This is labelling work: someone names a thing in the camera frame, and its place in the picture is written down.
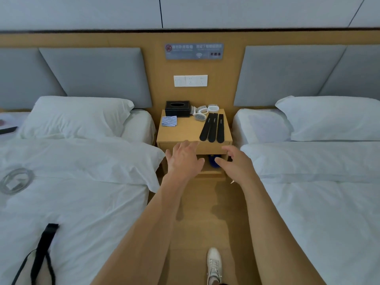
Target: forearm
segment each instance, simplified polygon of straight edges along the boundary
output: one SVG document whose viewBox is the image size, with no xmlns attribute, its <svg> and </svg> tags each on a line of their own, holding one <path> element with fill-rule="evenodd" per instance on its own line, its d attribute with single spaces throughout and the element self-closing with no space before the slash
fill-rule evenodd
<svg viewBox="0 0 380 285">
<path fill-rule="evenodd" d="M 282 220 L 257 175 L 243 186 L 263 285 L 325 284 Z"/>
<path fill-rule="evenodd" d="M 91 285 L 157 284 L 186 181 L 164 176 L 157 194 Z"/>
</svg>

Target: white duvet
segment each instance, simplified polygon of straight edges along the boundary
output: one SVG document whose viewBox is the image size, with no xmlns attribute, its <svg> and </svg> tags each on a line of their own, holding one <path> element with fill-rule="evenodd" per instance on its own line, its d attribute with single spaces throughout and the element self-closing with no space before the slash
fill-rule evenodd
<svg viewBox="0 0 380 285">
<path fill-rule="evenodd" d="M 156 192 L 164 153 L 120 138 L 0 143 L 0 179 L 15 168 L 36 175 L 13 196 L 0 193 L 0 284 L 11 284 L 48 223 L 57 285 L 88 285 Z"/>
<path fill-rule="evenodd" d="M 380 142 L 241 149 L 328 285 L 380 283 Z"/>
</svg>

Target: nightstand top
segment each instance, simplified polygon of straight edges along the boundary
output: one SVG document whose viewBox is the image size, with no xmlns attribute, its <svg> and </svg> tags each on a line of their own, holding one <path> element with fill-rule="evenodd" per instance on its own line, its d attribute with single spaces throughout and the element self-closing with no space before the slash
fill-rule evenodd
<svg viewBox="0 0 380 285">
<path fill-rule="evenodd" d="M 230 128 L 228 127 L 228 122 L 226 118 L 226 113 L 224 109 L 219 109 L 218 114 L 224 115 L 224 139 L 232 143 L 232 136 Z M 161 119 L 163 116 L 166 116 L 165 110 L 162 110 Z M 175 127 L 166 127 L 161 125 L 157 134 L 157 143 L 161 142 L 183 142 L 184 140 L 191 141 L 200 141 L 199 135 L 202 132 L 205 122 L 197 121 L 194 119 L 194 116 L 190 117 L 178 117 L 177 126 Z"/>
</svg>

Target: person's left arm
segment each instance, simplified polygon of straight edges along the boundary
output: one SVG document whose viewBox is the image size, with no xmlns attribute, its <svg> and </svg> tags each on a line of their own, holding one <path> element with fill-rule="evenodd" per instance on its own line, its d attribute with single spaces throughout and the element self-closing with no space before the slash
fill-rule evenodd
<svg viewBox="0 0 380 285">
<path fill-rule="evenodd" d="M 158 283 L 183 190 L 204 164 L 197 160 L 197 145 L 185 141 L 173 148 L 173 155 L 166 151 L 168 173 L 161 187 L 91 285 Z"/>
</svg>

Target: white shoe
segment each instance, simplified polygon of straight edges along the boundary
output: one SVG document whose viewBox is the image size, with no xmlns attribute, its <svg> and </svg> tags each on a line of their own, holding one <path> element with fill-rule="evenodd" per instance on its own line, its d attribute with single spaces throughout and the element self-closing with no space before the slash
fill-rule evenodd
<svg viewBox="0 0 380 285">
<path fill-rule="evenodd" d="M 221 283 L 221 256 L 216 248 L 210 248 L 207 252 L 207 285 L 210 278 L 216 278 Z"/>
</svg>

